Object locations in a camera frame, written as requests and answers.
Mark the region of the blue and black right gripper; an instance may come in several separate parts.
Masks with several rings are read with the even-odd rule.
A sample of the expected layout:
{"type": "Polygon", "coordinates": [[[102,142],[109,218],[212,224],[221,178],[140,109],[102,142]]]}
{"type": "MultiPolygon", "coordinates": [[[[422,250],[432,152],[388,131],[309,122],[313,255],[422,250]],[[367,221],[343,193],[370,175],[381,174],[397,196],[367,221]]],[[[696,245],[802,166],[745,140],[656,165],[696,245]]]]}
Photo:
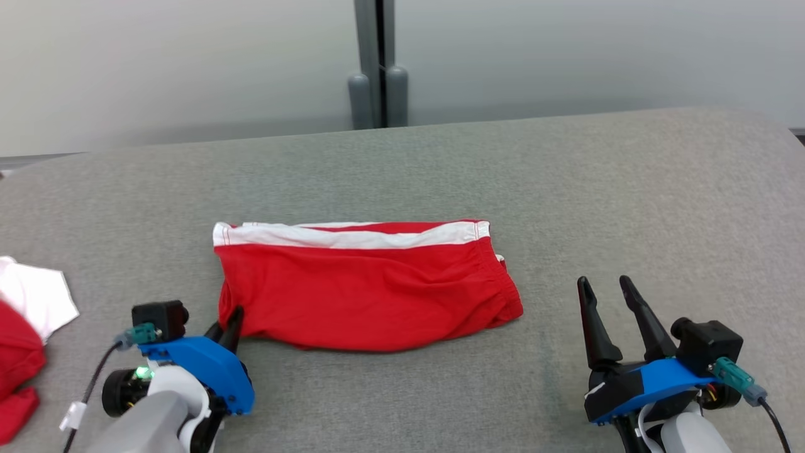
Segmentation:
{"type": "MultiPolygon", "coordinates": [[[[592,371],[614,366],[623,355],[612,343],[601,320],[592,286],[586,276],[578,278],[576,286],[587,366],[592,371]]],[[[620,276],[620,287],[627,307],[635,316],[645,348],[643,358],[649,364],[628,372],[610,373],[587,392],[584,396],[587,421],[596,425],[610,423],[611,419],[641,410],[645,405],[717,381],[713,374],[697,376],[678,359],[666,359],[674,357],[677,350],[670,335],[629,276],[620,276]]]]}

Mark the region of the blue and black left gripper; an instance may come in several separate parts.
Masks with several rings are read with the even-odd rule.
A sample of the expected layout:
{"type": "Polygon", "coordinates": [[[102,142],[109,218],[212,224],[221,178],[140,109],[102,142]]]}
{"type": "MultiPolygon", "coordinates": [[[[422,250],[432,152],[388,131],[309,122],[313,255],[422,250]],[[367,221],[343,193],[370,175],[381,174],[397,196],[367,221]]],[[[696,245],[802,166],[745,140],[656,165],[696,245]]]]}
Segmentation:
{"type": "Polygon", "coordinates": [[[213,322],[204,337],[141,344],[140,352],[156,362],[183,367],[216,396],[223,398],[232,415],[250,415],[255,393],[247,370],[236,353],[241,338],[244,309],[236,306],[225,327],[213,322]]]}

